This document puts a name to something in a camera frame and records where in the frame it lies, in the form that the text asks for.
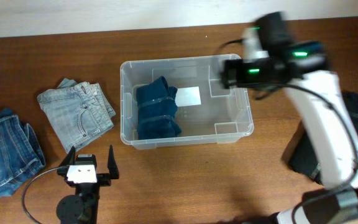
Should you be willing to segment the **dark blue folded garment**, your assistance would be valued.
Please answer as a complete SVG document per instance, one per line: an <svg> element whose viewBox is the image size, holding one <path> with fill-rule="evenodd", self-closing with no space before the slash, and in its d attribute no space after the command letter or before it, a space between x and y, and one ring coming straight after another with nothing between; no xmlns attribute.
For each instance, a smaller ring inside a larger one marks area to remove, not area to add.
<svg viewBox="0 0 358 224"><path fill-rule="evenodd" d="M137 89L138 139L175 138L181 134L175 122L177 91L163 76Z"/></svg>

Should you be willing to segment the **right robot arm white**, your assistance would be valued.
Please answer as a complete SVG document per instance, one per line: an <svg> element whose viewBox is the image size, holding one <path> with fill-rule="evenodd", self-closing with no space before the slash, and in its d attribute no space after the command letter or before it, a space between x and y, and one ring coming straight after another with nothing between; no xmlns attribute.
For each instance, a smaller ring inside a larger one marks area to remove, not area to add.
<svg viewBox="0 0 358 224"><path fill-rule="evenodd" d="M242 39L247 58L227 60L224 88L269 95L283 89L301 115L320 165L321 190L263 223L345 223L358 219L358 136L338 75L318 41L295 42L280 12L258 18Z"/></svg>

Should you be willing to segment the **light blue folded jeans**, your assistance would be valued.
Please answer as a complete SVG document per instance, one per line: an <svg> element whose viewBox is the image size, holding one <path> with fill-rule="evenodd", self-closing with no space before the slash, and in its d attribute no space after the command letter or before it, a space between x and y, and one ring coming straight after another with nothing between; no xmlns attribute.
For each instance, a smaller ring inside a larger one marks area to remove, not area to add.
<svg viewBox="0 0 358 224"><path fill-rule="evenodd" d="M37 101L66 152L79 151L114 127L116 112L98 83L65 78Z"/></svg>

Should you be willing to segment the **white label in bin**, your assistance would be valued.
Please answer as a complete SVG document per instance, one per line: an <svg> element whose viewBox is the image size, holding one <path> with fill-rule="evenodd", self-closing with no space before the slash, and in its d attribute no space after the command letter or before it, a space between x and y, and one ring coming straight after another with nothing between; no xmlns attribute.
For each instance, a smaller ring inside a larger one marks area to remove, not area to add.
<svg viewBox="0 0 358 224"><path fill-rule="evenodd" d="M179 88L176 93L175 103L178 107L200 105L201 97L199 87Z"/></svg>

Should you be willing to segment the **black garment taped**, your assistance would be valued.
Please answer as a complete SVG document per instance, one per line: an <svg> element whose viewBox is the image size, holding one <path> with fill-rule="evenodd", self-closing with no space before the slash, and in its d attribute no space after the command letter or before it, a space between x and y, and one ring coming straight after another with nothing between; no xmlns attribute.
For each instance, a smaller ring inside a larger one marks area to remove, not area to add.
<svg viewBox="0 0 358 224"><path fill-rule="evenodd" d="M288 143L282 159L291 170L321 184L320 165L302 122Z"/></svg>

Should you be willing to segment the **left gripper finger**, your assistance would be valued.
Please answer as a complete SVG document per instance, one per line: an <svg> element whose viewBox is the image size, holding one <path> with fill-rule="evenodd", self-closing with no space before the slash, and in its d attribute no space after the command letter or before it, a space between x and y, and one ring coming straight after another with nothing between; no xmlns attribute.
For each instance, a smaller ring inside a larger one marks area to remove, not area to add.
<svg viewBox="0 0 358 224"><path fill-rule="evenodd" d="M74 146L72 146L66 157L60 163L59 168L60 169L68 168L69 166L73 165L75 163L75 154L76 154L76 149Z"/></svg>
<svg viewBox="0 0 358 224"><path fill-rule="evenodd" d="M108 166L108 170L109 170L110 179L119 179L119 169L116 164L112 145L109 146L107 166Z"/></svg>

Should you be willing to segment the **dark blue folded jeans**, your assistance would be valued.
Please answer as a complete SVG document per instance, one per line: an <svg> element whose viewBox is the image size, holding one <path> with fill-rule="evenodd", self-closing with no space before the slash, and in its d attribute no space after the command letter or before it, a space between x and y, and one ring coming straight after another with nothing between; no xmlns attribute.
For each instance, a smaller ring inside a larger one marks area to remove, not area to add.
<svg viewBox="0 0 358 224"><path fill-rule="evenodd" d="M10 197L46 166L37 136L11 109L0 112L0 197Z"/></svg>

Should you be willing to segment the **clear plastic storage bin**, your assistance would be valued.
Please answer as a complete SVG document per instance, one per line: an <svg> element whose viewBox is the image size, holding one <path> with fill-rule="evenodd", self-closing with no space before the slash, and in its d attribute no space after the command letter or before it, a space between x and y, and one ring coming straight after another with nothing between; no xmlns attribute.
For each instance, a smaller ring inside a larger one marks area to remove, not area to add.
<svg viewBox="0 0 358 224"><path fill-rule="evenodd" d="M206 143L232 143L253 133L254 122L248 92L223 88L217 63L238 59L237 54L159 60L126 61L121 73L121 141L138 150ZM177 89L198 86L201 104L178 107L177 138L140 140L137 135L136 91L158 77Z"/></svg>

